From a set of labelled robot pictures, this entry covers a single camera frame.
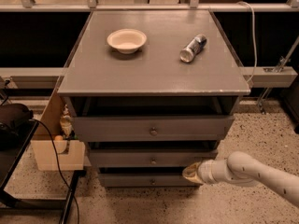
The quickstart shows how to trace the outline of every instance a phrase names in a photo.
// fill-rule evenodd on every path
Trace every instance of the white robotic arm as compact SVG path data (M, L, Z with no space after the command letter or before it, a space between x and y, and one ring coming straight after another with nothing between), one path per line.
M260 182L299 207L298 176L262 164L243 152L234 152L227 160L194 163L184 169L183 176L200 184L226 182L248 187Z

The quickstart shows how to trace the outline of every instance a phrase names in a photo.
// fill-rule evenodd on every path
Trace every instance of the white cable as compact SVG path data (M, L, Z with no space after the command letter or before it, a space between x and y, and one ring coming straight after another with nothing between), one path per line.
M250 4L248 4L246 2L238 2L238 4L249 7L251 10L251 13L252 13L252 40L253 40L253 50L254 50L254 66L253 66L251 76L249 77L248 80L246 80L247 82L250 82L254 76L255 68L258 63L258 58L257 58L258 56L257 56L257 51L256 51L256 40L255 40L255 36L256 36L256 34L255 34L255 14L254 14L254 9Z

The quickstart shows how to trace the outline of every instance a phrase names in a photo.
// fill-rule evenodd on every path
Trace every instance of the white bowl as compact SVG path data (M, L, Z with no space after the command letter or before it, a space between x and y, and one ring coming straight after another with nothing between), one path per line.
M135 29L121 29L109 35L107 43L122 54L132 54L147 41L147 36Z

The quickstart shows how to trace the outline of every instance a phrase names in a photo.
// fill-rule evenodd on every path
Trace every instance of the drawer handle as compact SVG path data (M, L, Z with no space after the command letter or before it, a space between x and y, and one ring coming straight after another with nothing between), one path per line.
M156 161L154 158L152 158L151 161L150 161L150 163L151 163L152 165L155 165L155 164L157 164L157 161Z
M150 130L149 130L149 133L151 136L157 136L158 132L156 130L156 128L152 127Z

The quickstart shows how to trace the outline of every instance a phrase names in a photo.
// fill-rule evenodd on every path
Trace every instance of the concrete floor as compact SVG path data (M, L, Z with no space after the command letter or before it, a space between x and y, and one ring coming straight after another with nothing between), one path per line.
M279 102L262 115L253 102L242 102L235 122L219 146L217 159L240 150L274 168L299 176L299 135ZM69 179L70 173L64 172ZM6 191L20 198L57 198L65 187L57 172L37 170L32 149L24 153ZM240 188L225 183L200 188L105 189L92 167L76 192L80 223L299 223L299 208L262 184ZM0 223L58 223L58 212L3 214ZM73 205L68 223L76 223Z

